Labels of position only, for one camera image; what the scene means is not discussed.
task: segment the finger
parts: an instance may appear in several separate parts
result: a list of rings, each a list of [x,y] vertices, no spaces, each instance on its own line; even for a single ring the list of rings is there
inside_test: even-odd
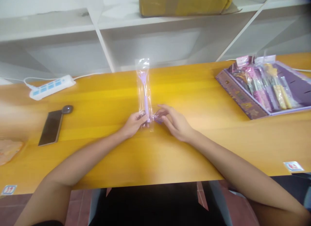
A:
[[[141,125],[142,123],[145,123],[148,120],[148,118],[149,118],[149,116],[147,114],[145,114],[139,120],[137,120],[137,123]]]
[[[171,121],[166,117],[166,116],[162,116],[161,117],[164,124],[167,126],[167,128],[170,130],[170,132],[172,133],[172,135],[174,135],[176,133],[176,128],[173,126],[173,124],[171,123]]]
[[[133,118],[133,119],[136,119],[136,120],[138,120],[138,118],[140,118],[140,114],[139,114],[139,112],[136,112],[136,113],[132,113],[131,115],[130,115],[130,118]]]
[[[158,106],[168,111],[168,114],[171,115],[174,123],[178,121],[177,117],[178,117],[179,112],[177,112],[173,107],[168,106],[166,104],[158,104]]]
[[[163,112],[166,112],[167,110],[166,109],[159,109],[155,114],[156,115],[160,115],[161,113],[163,113]]]
[[[173,107],[168,106],[167,104],[158,104],[158,106],[159,106],[160,108],[163,108],[163,109],[169,111],[169,112],[172,111],[172,109],[174,109]]]

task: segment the white power strip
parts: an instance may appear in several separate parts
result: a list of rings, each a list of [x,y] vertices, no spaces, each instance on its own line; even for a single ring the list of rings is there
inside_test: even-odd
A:
[[[60,90],[75,85],[76,82],[70,75],[66,75],[62,78],[56,79],[52,82],[44,84],[36,89],[31,90],[29,97],[34,100],[41,100],[51,94],[54,94]]]

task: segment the floor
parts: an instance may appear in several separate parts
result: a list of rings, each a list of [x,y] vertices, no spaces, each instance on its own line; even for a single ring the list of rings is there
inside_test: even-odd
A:
[[[226,198],[233,226],[259,225],[248,201],[228,191],[226,181],[220,181]],[[208,210],[202,183],[197,182],[199,203]],[[71,192],[65,226],[87,226],[92,190],[74,190]],[[0,222],[2,226],[13,226],[21,214],[31,194],[0,196]]]
[[[87,226],[92,190],[73,190],[70,196],[65,226]],[[1,226],[13,226],[31,194],[0,196]]]

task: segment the yellow table surface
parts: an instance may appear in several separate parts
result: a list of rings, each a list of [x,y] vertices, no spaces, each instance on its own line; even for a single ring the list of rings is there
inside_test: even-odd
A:
[[[311,69],[311,53],[278,56]],[[249,120],[216,81],[233,62],[204,63],[150,70],[154,112],[166,103],[183,113],[197,130],[243,157],[267,175],[289,175],[283,162],[297,161],[311,172],[311,111]],[[48,112],[71,104],[59,141],[38,147]],[[40,101],[23,84],[0,86],[0,137],[25,141],[25,147],[0,166],[0,190],[33,193],[43,177],[66,157],[97,138],[118,130],[138,111],[136,73],[120,72],[77,80],[73,87]],[[139,131],[109,153],[75,189],[178,183],[221,179],[191,146],[177,141],[165,126]]]

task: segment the purple display box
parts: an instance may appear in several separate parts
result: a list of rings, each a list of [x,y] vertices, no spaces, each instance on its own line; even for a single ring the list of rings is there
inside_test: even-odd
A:
[[[258,101],[231,76],[227,69],[222,70],[216,76],[216,79],[251,120],[311,109],[311,79],[279,61],[276,61],[273,66],[285,76],[294,99],[303,107],[271,113],[263,108]]]

